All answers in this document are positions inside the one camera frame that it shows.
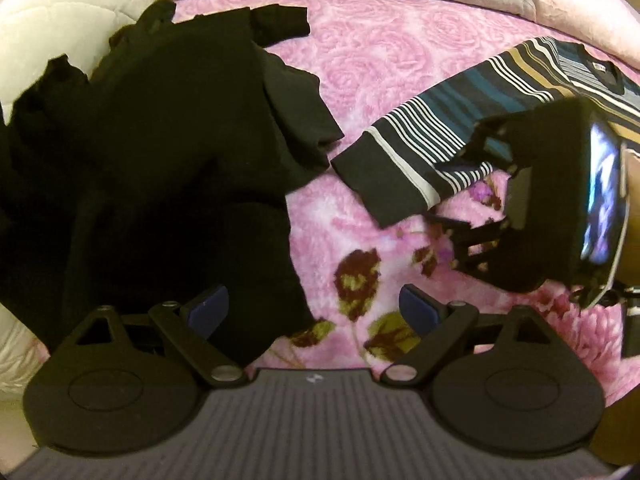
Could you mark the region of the pink floral blanket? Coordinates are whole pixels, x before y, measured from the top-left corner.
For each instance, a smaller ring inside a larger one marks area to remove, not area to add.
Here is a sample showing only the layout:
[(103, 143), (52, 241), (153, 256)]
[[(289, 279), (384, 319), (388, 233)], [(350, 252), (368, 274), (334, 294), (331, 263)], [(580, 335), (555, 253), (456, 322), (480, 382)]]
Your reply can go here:
[(503, 171), (442, 170), (479, 122), (586, 98), (639, 148), (638, 84), (577, 42), (489, 55), (488, 24), (424, 12), (411, 36), (399, 0), (175, 8), (148, 6), (91, 74), (51, 58), (15, 102), (1, 300), (48, 350), (98, 307), (223, 288), (207, 341), (239, 367), (281, 338), (381, 367), (414, 343), (402, 284), (469, 285), (423, 215), (503, 215)]

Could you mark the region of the striped dark sweater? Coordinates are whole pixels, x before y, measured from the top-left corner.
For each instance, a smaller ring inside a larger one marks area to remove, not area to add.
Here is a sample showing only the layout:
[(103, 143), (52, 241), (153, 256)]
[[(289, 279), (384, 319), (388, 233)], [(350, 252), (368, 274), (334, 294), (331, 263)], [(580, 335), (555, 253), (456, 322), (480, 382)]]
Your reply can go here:
[(639, 86), (582, 44), (536, 37), (435, 84), (363, 131), (331, 165), (382, 228), (422, 214), (491, 173), (443, 172), (481, 120), (586, 96), (639, 147)]

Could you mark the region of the black garment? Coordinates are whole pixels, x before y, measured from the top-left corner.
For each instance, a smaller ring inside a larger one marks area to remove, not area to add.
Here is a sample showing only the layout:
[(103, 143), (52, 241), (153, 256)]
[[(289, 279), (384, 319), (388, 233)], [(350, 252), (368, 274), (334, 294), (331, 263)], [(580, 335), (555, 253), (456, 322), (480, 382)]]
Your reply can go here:
[(286, 198), (343, 133), (275, 44), (302, 6), (174, 19), (151, 4), (92, 74), (52, 58), (1, 130), (1, 301), (49, 350), (94, 309), (222, 287), (210, 343), (240, 365), (314, 326)]

